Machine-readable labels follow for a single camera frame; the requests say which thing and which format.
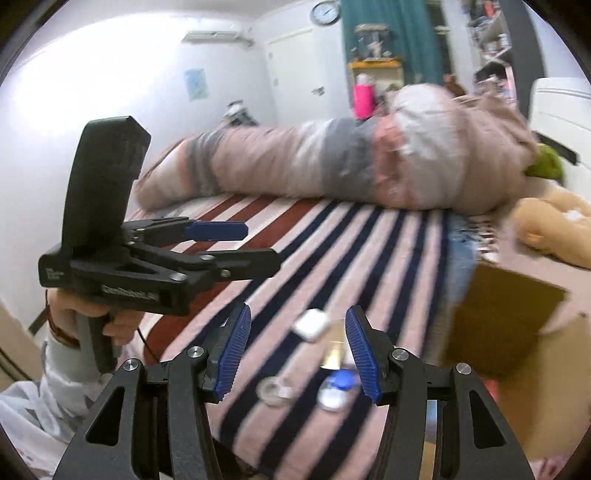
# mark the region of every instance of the clock face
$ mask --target clock face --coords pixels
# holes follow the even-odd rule
[[[312,9],[312,20],[318,25],[332,25],[339,19],[340,7],[336,2],[321,2]]]

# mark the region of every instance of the headboard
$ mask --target headboard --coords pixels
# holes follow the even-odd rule
[[[591,85],[543,78],[532,88],[530,125],[564,161],[564,187],[591,202]]]

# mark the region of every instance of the blue poster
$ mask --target blue poster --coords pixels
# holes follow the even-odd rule
[[[184,77],[190,101],[203,100],[209,96],[207,82],[205,81],[205,70],[186,70]]]

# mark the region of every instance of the green plush toy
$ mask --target green plush toy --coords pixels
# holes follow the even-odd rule
[[[540,154],[536,162],[525,171],[528,177],[558,180],[562,178],[562,162],[558,152],[548,145],[540,144]]]

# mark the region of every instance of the rolled blanket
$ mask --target rolled blanket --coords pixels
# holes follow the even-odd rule
[[[485,213],[510,198],[535,161],[535,137],[494,97],[453,99],[407,86],[390,114],[290,128],[219,129],[167,149],[135,186],[145,210],[222,192],[330,197]]]

